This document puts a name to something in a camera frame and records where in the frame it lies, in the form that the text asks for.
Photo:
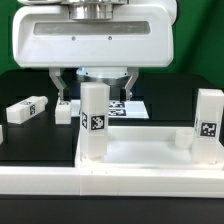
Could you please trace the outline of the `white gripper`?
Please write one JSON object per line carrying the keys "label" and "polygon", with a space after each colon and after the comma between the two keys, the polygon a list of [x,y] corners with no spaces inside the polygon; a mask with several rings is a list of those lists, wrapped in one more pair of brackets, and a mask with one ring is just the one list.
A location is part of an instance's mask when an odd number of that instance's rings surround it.
{"label": "white gripper", "polygon": [[173,60],[176,0],[18,1],[14,59],[22,67],[50,68],[63,101],[69,88],[61,68],[132,67],[121,88],[121,99],[130,100],[139,76],[134,67],[166,67]]}

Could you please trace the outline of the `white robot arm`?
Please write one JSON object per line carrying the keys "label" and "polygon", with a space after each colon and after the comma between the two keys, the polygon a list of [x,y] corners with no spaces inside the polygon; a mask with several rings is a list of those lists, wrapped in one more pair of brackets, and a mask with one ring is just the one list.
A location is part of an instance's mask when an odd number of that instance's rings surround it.
{"label": "white robot arm", "polygon": [[121,97],[144,67],[166,67],[174,57],[177,0],[17,0],[13,57],[22,68],[47,68],[65,97],[62,70],[112,83],[127,76]]}

